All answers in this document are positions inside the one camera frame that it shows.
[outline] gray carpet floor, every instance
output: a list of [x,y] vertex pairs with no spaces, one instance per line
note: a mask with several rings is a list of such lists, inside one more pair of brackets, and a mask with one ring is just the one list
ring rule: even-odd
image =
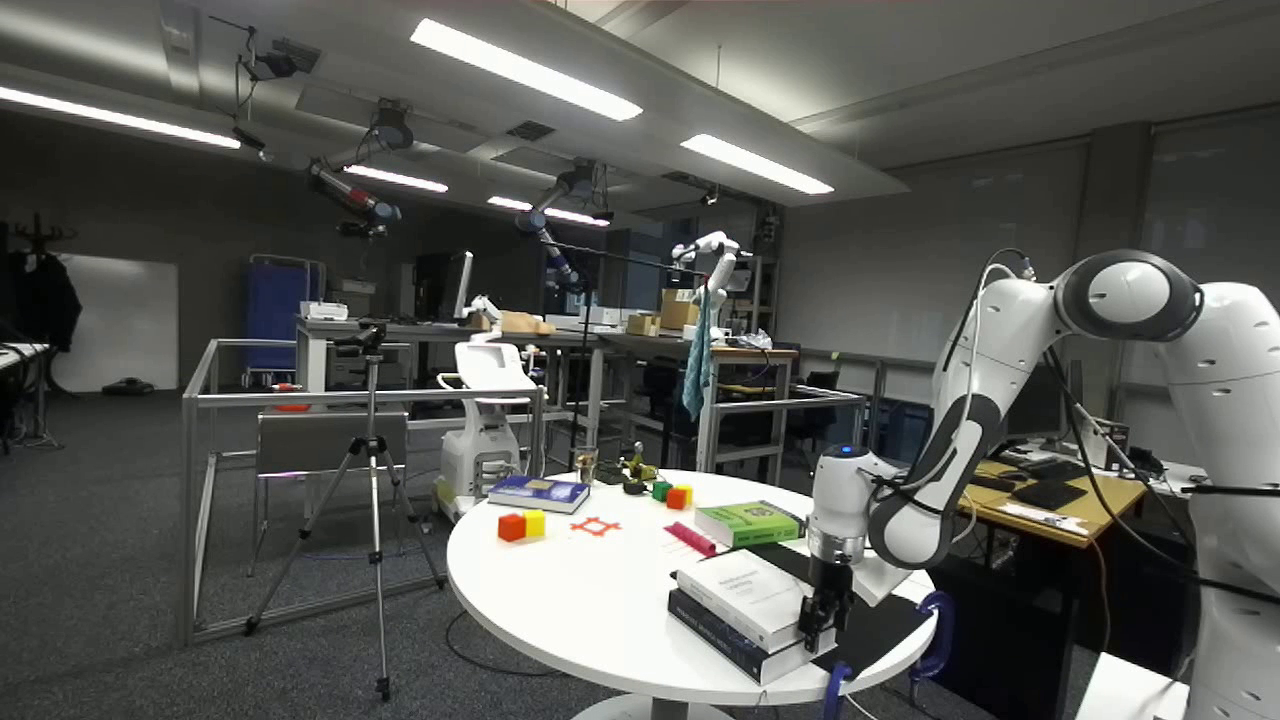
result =
[[[375,696],[375,606],[273,623],[257,634],[179,645],[185,602],[185,424],[175,395],[58,395],[58,444],[21,444],[0,454],[0,717],[533,717],[560,720],[607,687],[549,671],[480,633],[449,586],[423,584],[390,599],[393,698]],[[223,444],[251,437],[233,414]],[[251,554],[248,488],[219,491],[207,553],[207,614],[248,612],[287,546],[281,488],[273,532]],[[287,597],[373,586],[367,488],[340,483],[334,511],[287,571]],[[433,578],[407,525],[390,511],[390,584]],[[449,528],[427,532],[446,567]],[[950,717],[983,713],[944,687],[888,683],[858,696],[846,717]],[[732,717],[819,717],[819,709],[732,709]]]

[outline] metal frame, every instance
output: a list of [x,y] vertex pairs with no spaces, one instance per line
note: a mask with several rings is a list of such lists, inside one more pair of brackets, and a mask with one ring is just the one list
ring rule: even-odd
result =
[[[204,554],[207,554],[207,520],[217,506],[217,471],[219,461],[227,451],[202,451],[202,418],[204,411],[237,411],[237,408],[273,408],[281,404],[281,393],[219,393],[219,354],[227,348],[294,348],[294,340],[262,340],[262,335],[217,335],[207,340],[187,389],[185,389],[185,571],[179,571],[179,602],[185,612],[175,612],[179,626],[179,645],[193,638],[207,638],[207,634],[227,634],[239,626],[239,618],[219,618],[219,623],[204,623],[202,618],[202,599],[204,599]],[[528,471],[543,477],[543,389],[493,389],[493,393],[469,393],[469,389],[380,389],[375,393],[383,408],[393,404],[439,404],[439,398],[472,398],[472,395],[528,395]],[[367,393],[287,393],[287,398],[313,398],[313,404],[363,404]],[[307,602],[307,606],[281,606],[273,614],[264,614],[264,623],[281,623],[281,618],[301,618],[301,614],[322,614],[334,606],[353,606],[353,602],[367,602],[367,597],[344,597],[334,602]]]

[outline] table top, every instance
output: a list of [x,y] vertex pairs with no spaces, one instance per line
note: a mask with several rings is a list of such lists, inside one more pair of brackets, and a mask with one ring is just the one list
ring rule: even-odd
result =
[[[697,504],[764,495],[795,517],[809,517],[809,495],[712,477],[659,471],[689,483]],[[626,495],[617,483],[595,483],[578,517],[549,517],[549,534],[505,542],[498,520],[514,506],[475,504],[449,538],[449,574],[462,602],[498,633],[509,648],[571,671],[582,679],[686,698],[686,705],[814,705],[826,696],[830,671],[809,665],[774,683],[750,679],[712,645],[669,614],[672,571],[699,564],[699,553],[682,542],[669,525],[693,525],[693,511],[672,511],[647,495]],[[919,602],[934,591],[923,571],[913,571],[897,597]],[[934,645],[936,618],[923,618],[849,693],[900,676]]]
[[31,354],[50,353],[50,344],[5,344],[0,340],[0,367],[25,365]]
[[[1004,471],[1018,471],[1018,467],[1000,462],[1000,461],[979,461],[978,462],[978,477],[1004,477]],[[1018,532],[1029,532],[1029,534],[1043,534],[1043,538],[1058,538],[1058,542],[1069,542],[1069,546],[1094,546],[1098,534],[1106,534],[1115,525],[1114,517],[1126,517],[1149,491],[1140,478],[1102,471],[1098,477],[1098,488],[1106,491],[1106,504],[1102,504],[1102,495],[1094,491],[1087,477],[1077,477],[1069,483],[1082,488],[1085,495],[1077,495],[1073,504],[1058,506],[1058,517],[1077,520],[1082,532],[1069,532],[1069,528],[1058,528],[1058,525],[1043,525],[1043,520],[1029,520],[1029,517],[1014,517],[1000,504],[1018,504],[1018,500],[1007,491],[983,488],[983,483],[970,483],[957,506],[960,511],[978,511],[988,525],[1004,525],[1004,528],[1018,528]]]

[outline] round white table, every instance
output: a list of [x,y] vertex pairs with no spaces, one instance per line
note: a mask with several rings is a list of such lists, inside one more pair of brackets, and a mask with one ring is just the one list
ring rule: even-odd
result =
[[[689,483],[693,504],[774,500],[809,517],[814,500],[707,471],[659,471]],[[589,717],[726,717],[712,705],[815,705],[830,671],[809,665],[774,683],[750,679],[712,645],[669,614],[672,571],[703,554],[682,542],[669,525],[693,525],[652,495],[626,495],[595,483],[578,517],[549,511],[543,538],[505,542],[498,520],[514,506],[475,504],[449,534],[449,574],[480,626],[509,648],[628,696],[605,698]],[[930,571],[913,571],[897,597],[919,602],[934,591]],[[846,693],[864,693],[916,665],[936,633],[930,614],[877,665],[862,668]]]

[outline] red object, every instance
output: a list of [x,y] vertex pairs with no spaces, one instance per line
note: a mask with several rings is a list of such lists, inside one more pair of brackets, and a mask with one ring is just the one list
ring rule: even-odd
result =
[[693,500],[689,483],[669,488],[669,506],[689,506],[689,500]]
[[498,534],[509,538],[509,542],[524,538],[524,532],[528,532],[524,511],[509,511],[509,517],[498,520]]
[[699,534],[697,528],[689,528],[689,525],[669,525],[669,532],[672,532],[682,542],[697,546],[699,554],[716,554],[716,542],[712,542],[707,534]]

